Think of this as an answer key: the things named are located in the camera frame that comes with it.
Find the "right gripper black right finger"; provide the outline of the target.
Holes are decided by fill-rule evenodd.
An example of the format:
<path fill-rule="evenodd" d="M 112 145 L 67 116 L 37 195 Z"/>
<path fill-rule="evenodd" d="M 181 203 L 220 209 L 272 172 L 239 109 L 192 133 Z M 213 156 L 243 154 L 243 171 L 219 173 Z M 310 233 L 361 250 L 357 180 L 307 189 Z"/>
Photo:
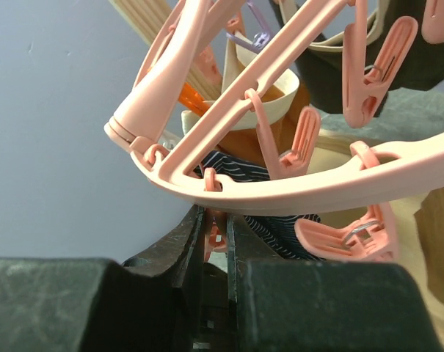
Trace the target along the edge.
<path fill-rule="evenodd" d="M 258 342 L 252 261 L 279 260 L 248 226 L 245 218 L 230 214 L 228 237 L 228 301 L 237 351 L 255 351 Z"/>

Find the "dark hanging underwear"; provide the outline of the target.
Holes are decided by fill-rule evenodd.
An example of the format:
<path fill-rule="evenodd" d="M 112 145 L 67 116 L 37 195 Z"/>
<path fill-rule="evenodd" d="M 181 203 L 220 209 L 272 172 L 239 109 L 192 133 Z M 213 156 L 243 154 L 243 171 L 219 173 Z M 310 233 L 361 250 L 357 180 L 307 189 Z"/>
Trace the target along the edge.
<path fill-rule="evenodd" d="M 298 35 L 295 65 L 310 101 L 355 128 L 390 91 L 444 80 L 444 1 L 272 1 L 280 37 Z"/>

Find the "brown hanging underwear right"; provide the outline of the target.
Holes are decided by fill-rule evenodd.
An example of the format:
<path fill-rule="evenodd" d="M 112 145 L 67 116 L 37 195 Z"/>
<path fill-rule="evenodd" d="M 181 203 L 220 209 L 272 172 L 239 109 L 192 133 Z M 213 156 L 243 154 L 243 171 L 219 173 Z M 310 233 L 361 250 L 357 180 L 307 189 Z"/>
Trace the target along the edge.
<path fill-rule="evenodd" d="M 381 143 L 376 139 L 321 129 L 307 172 L 312 174 L 343 165 L 351 158 L 349 145 L 357 140 L 364 141 L 370 147 Z M 426 264 L 414 217 L 414 213 L 421 208 L 421 202 L 426 196 L 426 193 L 417 194 L 394 200 L 390 205 L 395 215 L 398 231 L 398 264 L 405 267 L 417 282 L 444 350 L 444 304 L 437 300 L 427 287 Z"/>

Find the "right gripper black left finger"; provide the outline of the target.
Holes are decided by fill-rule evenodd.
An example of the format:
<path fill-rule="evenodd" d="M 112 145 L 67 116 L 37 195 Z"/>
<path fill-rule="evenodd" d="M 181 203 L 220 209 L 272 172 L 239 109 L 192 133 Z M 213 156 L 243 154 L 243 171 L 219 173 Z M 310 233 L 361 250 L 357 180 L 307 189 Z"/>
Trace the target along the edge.
<path fill-rule="evenodd" d="M 123 267 L 143 278 L 138 351 L 190 351 L 199 330 L 205 209 L 192 206 L 181 222 Z"/>

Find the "purple clothes clip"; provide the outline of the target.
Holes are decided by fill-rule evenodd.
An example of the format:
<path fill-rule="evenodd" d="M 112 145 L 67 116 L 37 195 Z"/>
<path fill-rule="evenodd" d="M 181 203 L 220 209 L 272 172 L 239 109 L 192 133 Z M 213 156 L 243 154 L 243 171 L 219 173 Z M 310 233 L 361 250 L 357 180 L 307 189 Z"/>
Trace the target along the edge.
<path fill-rule="evenodd" d="M 261 30 L 254 35 L 251 41 L 245 39 L 246 32 L 243 18 L 241 11 L 238 11 L 236 16 L 227 22 L 226 37 L 236 45 L 239 45 L 255 54 L 259 54 L 269 44 L 270 40 L 274 36 L 274 33 L 270 29 L 269 24 L 264 18 L 262 12 L 258 9 L 255 2 L 246 1 L 246 4 L 251 13 L 254 15 Z"/>

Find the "orange clothes clip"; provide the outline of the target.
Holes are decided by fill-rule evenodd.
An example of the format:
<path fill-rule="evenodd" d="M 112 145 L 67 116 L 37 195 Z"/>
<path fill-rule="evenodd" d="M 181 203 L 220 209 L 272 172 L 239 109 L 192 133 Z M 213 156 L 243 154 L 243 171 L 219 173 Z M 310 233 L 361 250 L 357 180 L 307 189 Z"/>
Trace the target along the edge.
<path fill-rule="evenodd" d="M 183 84 L 178 102 L 199 117 L 202 117 L 209 109 L 203 97 L 187 82 Z"/>

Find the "brown hanging underwear left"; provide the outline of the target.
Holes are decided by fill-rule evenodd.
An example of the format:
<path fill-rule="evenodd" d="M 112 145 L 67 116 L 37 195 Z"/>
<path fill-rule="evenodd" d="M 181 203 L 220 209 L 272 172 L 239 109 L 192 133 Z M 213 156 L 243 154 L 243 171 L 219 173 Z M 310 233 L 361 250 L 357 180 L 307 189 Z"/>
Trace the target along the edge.
<path fill-rule="evenodd" d="M 301 82 L 293 100 L 287 105 L 288 110 L 277 121 L 259 127 L 258 114 L 254 111 L 254 127 L 231 131 L 216 146 L 216 150 L 225 154 L 253 162 L 259 166 L 265 166 L 261 147 L 267 144 L 267 151 L 281 154 L 291 149 L 296 126 L 300 113 L 305 106 L 310 105 L 310 95 L 306 86 Z"/>

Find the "brown hanging underwear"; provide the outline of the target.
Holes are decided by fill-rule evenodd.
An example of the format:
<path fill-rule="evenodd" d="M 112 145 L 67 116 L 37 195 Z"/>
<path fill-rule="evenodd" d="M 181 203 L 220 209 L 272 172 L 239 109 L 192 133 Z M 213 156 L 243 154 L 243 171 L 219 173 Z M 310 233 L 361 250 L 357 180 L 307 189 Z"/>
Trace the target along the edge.
<path fill-rule="evenodd" d="M 267 151 L 281 154 L 291 149 L 296 126 L 300 113 L 305 106 L 310 105 L 310 95 L 306 86 L 301 82 L 293 100 L 287 105 L 288 110 L 277 121 L 259 127 L 258 114 L 254 111 L 254 127 L 231 131 L 216 146 L 216 150 L 225 154 L 253 162 L 259 166 L 265 166 L 261 147 L 267 144 Z"/>
<path fill-rule="evenodd" d="M 364 141 L 370 147 L 381 143 L 376 139 L 321 129 L 307 172 L 312 174 L 343 165 L 351 158 L 349 145 L 357 140 Z M 398 231 L 398 264 L 405 267 L 417 282 L 444 350 L 444 304 L 437 300 L 427 287 L 426 264 L 414 217 L 414 213 L 421 208 L 421 202 L 426 196 L 426 193 L 417 194 L 394 200 L 390 205 L 395 215 Z"/>

